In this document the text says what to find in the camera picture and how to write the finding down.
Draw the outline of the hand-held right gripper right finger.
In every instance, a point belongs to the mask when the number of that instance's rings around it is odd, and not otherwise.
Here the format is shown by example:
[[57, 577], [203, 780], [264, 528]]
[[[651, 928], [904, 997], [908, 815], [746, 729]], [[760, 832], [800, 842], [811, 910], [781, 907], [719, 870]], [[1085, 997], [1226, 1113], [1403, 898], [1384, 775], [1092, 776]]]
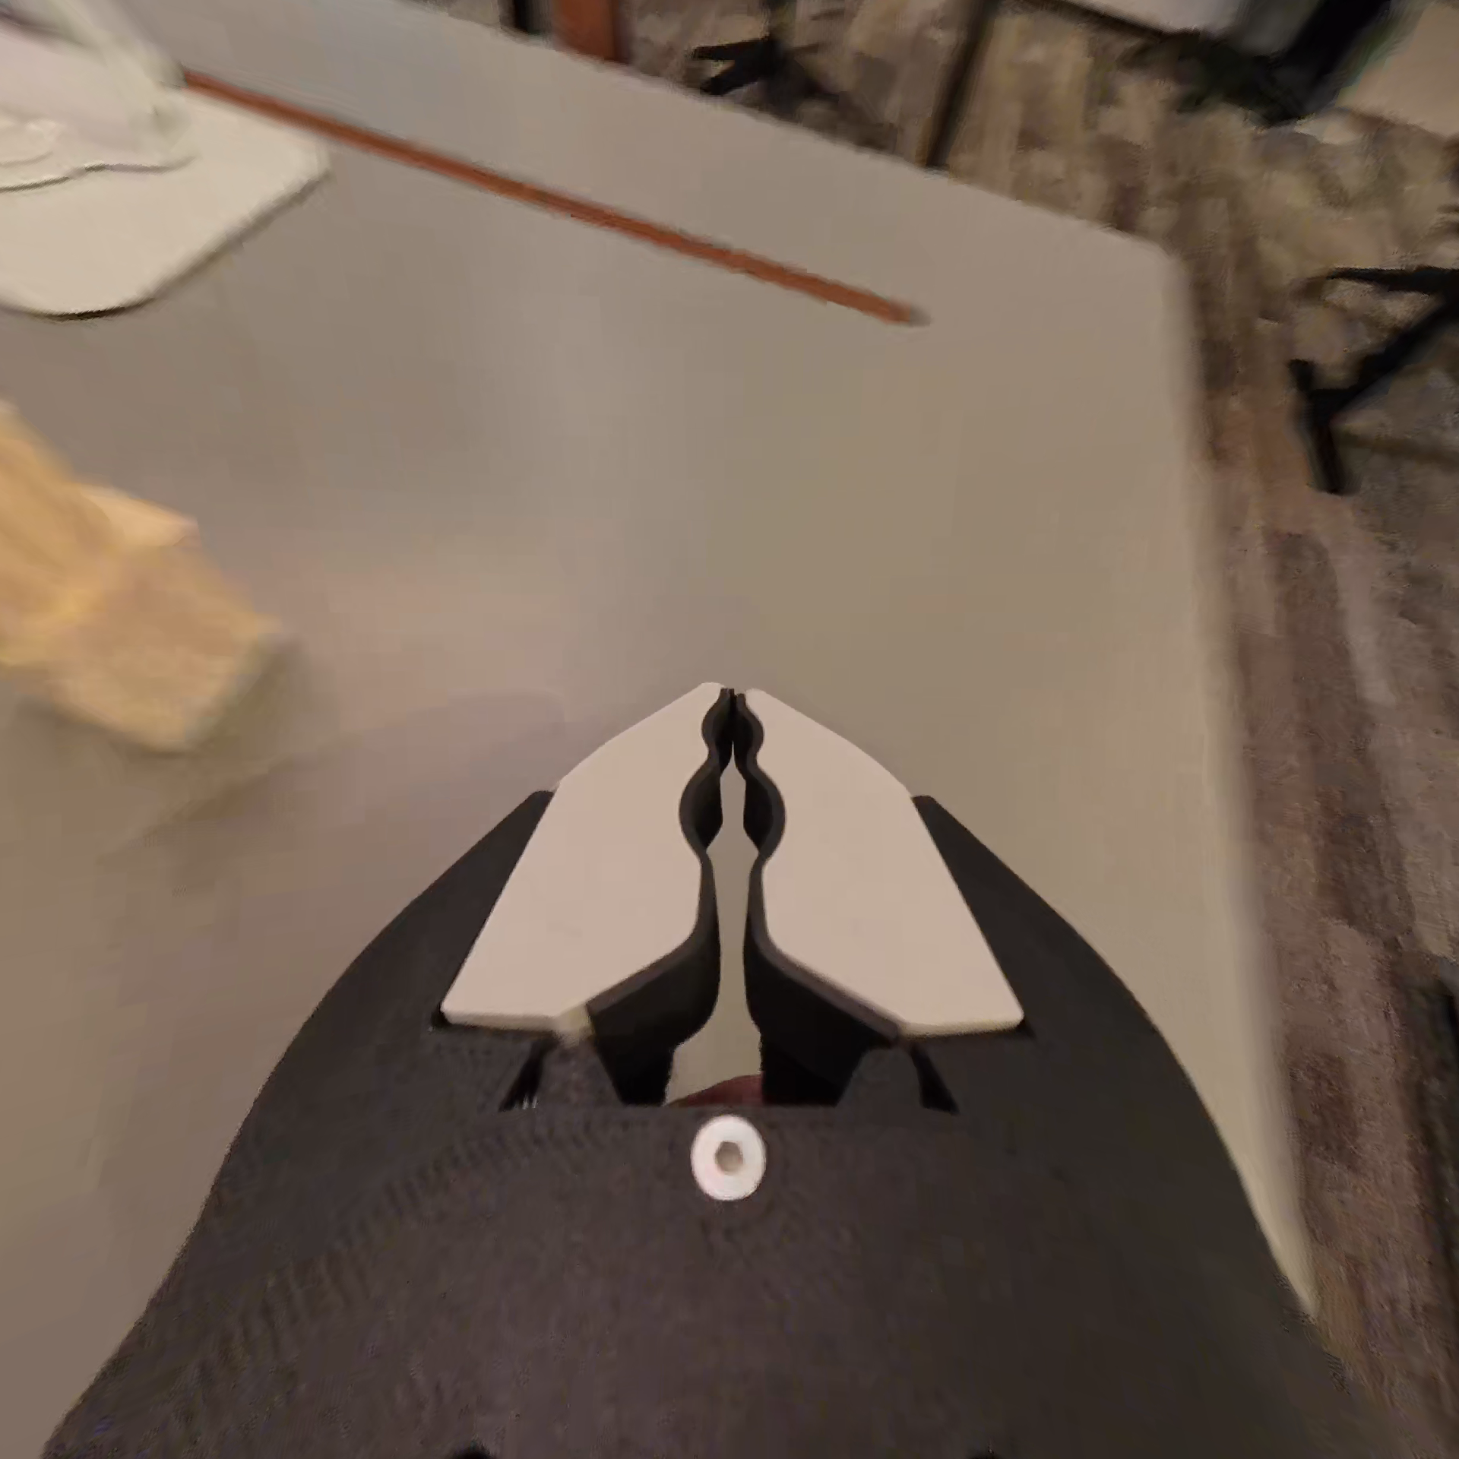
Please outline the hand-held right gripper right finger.
[[863, 1060], [1024, 1011], [901, 780], [764, 690], [734, 696], [741, 971], [766, 1105], [835, 1105]]

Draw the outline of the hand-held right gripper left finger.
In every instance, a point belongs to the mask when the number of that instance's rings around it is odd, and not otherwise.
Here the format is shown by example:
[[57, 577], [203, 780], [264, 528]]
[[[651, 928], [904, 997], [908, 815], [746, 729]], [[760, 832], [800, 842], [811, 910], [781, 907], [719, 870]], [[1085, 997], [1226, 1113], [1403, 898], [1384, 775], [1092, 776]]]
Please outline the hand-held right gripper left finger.
[[590, 1044], [620, 1101], [665, 1103], [720, 988], [708, 848], [731, 691], [706, 683], [599, 745], [547, 795], [441, 1004], [453, 1028]]

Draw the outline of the large plain wooden cube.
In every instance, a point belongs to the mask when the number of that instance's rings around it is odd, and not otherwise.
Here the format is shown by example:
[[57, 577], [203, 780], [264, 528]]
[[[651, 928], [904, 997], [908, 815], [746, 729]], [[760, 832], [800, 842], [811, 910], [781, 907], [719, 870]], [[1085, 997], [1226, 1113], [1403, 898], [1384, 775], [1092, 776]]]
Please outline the large plain wooden cube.
[[144, 750], [205, 740], [283, 644], [192, 535], [132, 542], [36, 608], [3, 610], [3, 679]]
[[3, 670], [38, 663], [67, 630], [95, 618], [145, 558], [194, 538], [185, 516], [76, 479], [3, 403]]

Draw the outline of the black chair base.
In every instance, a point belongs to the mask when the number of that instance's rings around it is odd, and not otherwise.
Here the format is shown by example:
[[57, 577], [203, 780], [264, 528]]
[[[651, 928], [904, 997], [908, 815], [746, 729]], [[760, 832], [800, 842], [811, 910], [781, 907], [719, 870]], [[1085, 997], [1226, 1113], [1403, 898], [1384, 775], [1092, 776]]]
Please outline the black chair base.
[[840, 97], [797, 57], [774, 33], [748, 40], [694, 47], [687, 66], [705, 97], [733, 97], [759, 90], [772, 111], [795, 111], [800, 104], [838, 104]]

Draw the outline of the brown wooden leg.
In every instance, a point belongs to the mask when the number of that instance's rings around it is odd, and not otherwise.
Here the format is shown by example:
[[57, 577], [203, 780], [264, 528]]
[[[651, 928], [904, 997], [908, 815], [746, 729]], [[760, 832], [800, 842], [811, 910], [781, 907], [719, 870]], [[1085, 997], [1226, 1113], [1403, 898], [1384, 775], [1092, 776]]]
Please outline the brown wooden leg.
[[554, 42], [587, 59], [616, 64], [625, 57], [620, 2], [552, 2]]

